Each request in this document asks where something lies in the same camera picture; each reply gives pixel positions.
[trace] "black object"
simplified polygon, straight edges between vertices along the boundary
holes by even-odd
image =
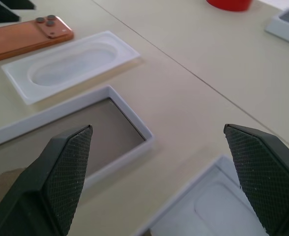
[[[289,236],[289,149],[276,136],[227,124],[242,190],[270,236]]]
[[[53,137],[0,203],[0,236],[65,236],[83,188],[90,125]]]
[[[20,20],[20,17],[9,9],[35,9],[35,5],[29,0],[0,0],[0,2],[0,23],[17,22]]]

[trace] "table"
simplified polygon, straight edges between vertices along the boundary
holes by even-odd
[[[230,153],[223,134],[225,123],[267,131],[91,0],[34,3],[37,11],[23,13],[23,20],[58,15],[74,30],[75,40],[110,30],[134,47],[142,58],[32,106],[23,103],[0,69],[0,126],[110,84],[157,138],[149,154],[82,195],[70,236],[133,235],[193,176],[219,155]],[[37,52],[0,61],[0,66]],[[59,120],[58,125],[49,124],[1,145],[0,173],[29,165],[49,138],[79,122],[87,122],[84,113],[72,114]]]
[[[289,43],[264,31],[279,9],[259,1],[247,12],[206,0],[95,2],[289,143]]]

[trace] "white tray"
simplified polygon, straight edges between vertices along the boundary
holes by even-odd
[[[272,17],[265,30],[289,42],[289,8]]]
[[[5,64],[2,69],[24,102],[32,104],[139,56],[106,31]]]
[[[152,147],[154,141],[154,136],[151,131],[111,86],[105,86],[83,95],[76,96],[46,110],[43,110],[33,116],[0,128],[0,144],[37,129],[54,120],[62,118],[68,114],[79,111],[106,98],[110,98],[112,101],[114,101],[116,106],[138,130],[145,141],[122,155],[114,162],[108,164],[101,170],[87,177],[84,185],[84,189],[86,189],[102,177],[117,170],[121,166],[127,164],[129,161],[137,158],[139,155],[149,150]]]
[[[217,159],[139,231],[152,236],[268,236],[239,188],[232,160]]]

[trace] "phone case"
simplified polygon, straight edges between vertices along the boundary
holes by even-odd
[[[54,15],[0,27],[0,60],[68,41],[73,37],[73,31]]]

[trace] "red container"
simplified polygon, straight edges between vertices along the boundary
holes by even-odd
[[[253,0],[207,0],[211,5],[227,11],[246,11]]]

